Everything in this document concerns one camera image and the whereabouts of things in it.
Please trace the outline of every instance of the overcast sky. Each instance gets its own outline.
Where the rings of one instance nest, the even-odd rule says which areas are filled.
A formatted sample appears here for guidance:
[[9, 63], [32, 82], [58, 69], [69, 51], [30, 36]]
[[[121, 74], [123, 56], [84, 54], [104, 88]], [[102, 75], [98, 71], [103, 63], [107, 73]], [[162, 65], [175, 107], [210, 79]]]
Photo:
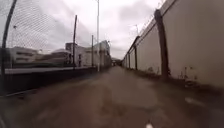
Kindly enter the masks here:
[[[63, 0], [96, 33], [96, 0]], [[122, 59], [161, 0], [100, 0], [100, 40], [111, 41], [111, 54]]]
[[[20, 40], [18, 42], [21, 45], [30, 45], [31, 48], [49, 50], [63, 48], [65, 42], [72, 41], [76, 14], [78, 15], [78, 43], [90, 46], [91, 35], [94, 34], [96, 37], [96, 0], [18, 1], [12, 20], [12, 24], [16, 24], [18, 28], [10, 29], [9, 40]], [[100, 0], [100, 40], [110, 41], [113, 57], [123, 58], [137, 36], [137, 26], [140, 32], [143, 26], [149, 23], [155, 8], [161, 5], [161, 1], [164, 0]], [[7, 14], [7, 9], [4, 9], [2, 3], [7, 5], [10, 2], [0, 0], [0, 11], [5, 10]], [[1, 33], [5, 14], [0, 15]]]

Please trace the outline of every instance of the sidewalk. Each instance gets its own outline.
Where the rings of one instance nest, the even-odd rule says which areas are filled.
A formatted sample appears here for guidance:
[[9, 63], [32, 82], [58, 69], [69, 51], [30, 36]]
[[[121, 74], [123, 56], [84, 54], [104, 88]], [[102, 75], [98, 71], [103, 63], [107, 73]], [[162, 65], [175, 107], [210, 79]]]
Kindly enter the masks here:
[[1, 99], [9, 128], [223, 128], [218, 96], [137, 77], [120, 67], [25, 97]]

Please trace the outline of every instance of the lamp post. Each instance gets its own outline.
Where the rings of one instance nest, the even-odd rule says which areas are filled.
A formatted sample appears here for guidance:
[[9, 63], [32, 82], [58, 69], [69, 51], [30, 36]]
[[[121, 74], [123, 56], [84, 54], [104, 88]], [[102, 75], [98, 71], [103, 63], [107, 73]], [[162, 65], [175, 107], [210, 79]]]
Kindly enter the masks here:
[[97, 66], [97, 71], [100, 72], [100, 42], [99, 42], [99, 26], [100, 26], [100, 0], [96, 0], [97, 2], [97, 44], [98, 44], [98, 50], [97, 50], [97, 54], [99, 57], [99, 61], [98, 61], [98, 66]]
[[135, 25], [131, 25], [131, 26], [129, 26], [130, 27], [130, 30], [131, 31], [136, 31], [136, 36], [138, 36], [138, 34], [139, 34], [139, 30], [138, 30], [138, 24], [135, 24]]

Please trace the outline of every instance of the chain-link fence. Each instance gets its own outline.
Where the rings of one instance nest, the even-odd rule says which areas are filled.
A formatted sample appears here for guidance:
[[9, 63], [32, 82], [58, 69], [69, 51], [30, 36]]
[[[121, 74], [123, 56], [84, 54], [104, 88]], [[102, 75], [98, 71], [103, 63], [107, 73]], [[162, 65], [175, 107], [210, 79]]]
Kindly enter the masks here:
[[[13, 1], [17, 3], [4, 47], [5, 24]], [[1, 65], [11, 71], [94, 65], [91, 50], [96, 41], [75, 15], [61, 0], [0, 0], [0, 44], [6, 58]]]

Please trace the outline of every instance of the concrete wall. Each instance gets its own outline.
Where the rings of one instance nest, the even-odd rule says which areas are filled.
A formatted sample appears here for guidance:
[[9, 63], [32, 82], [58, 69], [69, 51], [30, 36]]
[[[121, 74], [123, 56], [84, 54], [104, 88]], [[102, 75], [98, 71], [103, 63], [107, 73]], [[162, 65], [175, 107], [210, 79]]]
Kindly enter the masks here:
[[85, 59], [86, 59], [85, 60], [86, 61], [86, 66], [91, 67], [92, 66], [92, 52], [90, 50], [88, 50], [88, 52], [86, 51], [86, 58]]
[[222, 5], [221, 0], [178, 0], [164, 15], [172, 77], [224, 86]]
[[86, 67], [86, 66], [90, 66], [88, 65], [88, 53], [86, 52], [87, 48], [81, 47], [81, 46], [76, 46], [75, 48], [75, 63], [76, 66], [79, 67], [79, 61], [81, 62], [80, 67]]
[[127, 56], [124, 58], [124, 67], [128, 67], [128, 60], [127, 60]]
[[126, 59], [125, 59], [125, 57], [124, 57], [124, 59], [123, 59], [123, 61], [122, 61], [122, 66], [123, 66], [123, 67], [126, 67], [125, 63], [126, 63]]
[[93, 46], [94, 49], [94, 64], [98, 65], [100, 60], [101, 66], [110, 66], [111, 65], [111, 57], [110, 57], [110, 46], [108, 41], [102, 41], [100, 44], [96, 44]]
[[130, 51], [130, 68], [135, 69], [135, 50], [134, 48]]
[[138, 69], [160, 75], [161, 59], [158, 29], [153, 24], [146, 29], [147, 33], [143, 33], [137, 42]]
[[129, 56], [127, 56], [127, 58], [126, 58], [126, 65], [127, 65], [127, 67], [129, 68]]
[[[162, 6], [171, 77], [224, 88], [223, 5], [221, 0], [167, 0]], [[136, 45], [138, 69], [160, 75], [158, 35], [152, 20]]]

